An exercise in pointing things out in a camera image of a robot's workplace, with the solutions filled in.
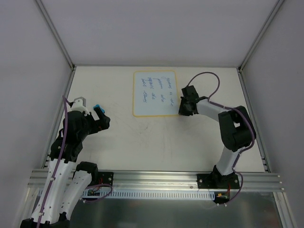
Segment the yellow framed whiteboard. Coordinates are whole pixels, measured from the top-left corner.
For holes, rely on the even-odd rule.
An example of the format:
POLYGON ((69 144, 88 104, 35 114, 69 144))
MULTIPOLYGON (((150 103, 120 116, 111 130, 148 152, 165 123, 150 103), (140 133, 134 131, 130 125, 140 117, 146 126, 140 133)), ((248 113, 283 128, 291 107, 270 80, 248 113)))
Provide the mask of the yellow framed whiteboard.
POLYGON ((174 71, 136 71, 133 75, 133 116, 177 116, 179 98, 174 71))

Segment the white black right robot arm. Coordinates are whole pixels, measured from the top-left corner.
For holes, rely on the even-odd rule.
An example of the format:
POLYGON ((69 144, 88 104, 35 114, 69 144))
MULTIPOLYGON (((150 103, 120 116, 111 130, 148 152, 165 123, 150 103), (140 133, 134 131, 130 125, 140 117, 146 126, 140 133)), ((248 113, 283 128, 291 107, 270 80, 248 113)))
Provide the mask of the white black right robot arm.
POLYGON ((207 116, 219 124, 224 148, 221 157, 210 174, 197 174, 199 189, 240 189, 241 183, 235 171, 240 155, 255 142, 256 132, 243 106, 235 108, 210 101, 207 97, 182 96, 179 115, 207 116))

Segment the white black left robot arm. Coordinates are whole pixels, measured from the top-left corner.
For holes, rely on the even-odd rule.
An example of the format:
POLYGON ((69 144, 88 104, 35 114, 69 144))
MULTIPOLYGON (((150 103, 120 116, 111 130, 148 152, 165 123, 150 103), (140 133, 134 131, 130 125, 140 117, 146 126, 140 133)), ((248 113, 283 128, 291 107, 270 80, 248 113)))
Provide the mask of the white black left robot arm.
POLYGON ((76 162, 84 139, 110 126, 110 118, 99 105, 94 106, 93 110, 98 116, 97 120, 83 107, 65 111, 63 128, 51 146, 42 195, 30 218, 21 222, 22 228, 68 228, 83 191, 87 187, 101 185, 97 164, 76 162))

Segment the blue whiteboard eraser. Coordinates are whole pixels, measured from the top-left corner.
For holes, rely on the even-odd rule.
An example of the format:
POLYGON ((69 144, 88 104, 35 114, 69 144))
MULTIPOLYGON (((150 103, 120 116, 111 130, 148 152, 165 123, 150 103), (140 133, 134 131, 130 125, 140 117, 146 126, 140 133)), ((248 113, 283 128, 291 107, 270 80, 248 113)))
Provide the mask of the blue whiteboard eraser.
POLYGON ((93 109, 95 110, 95 109, 98 109, 98 110, 100 110, 103 114, 105 113, 105 110, 100 106, 100 105, 98 105, 98 104, 96 104, 94 107, 93 107, 93 109))

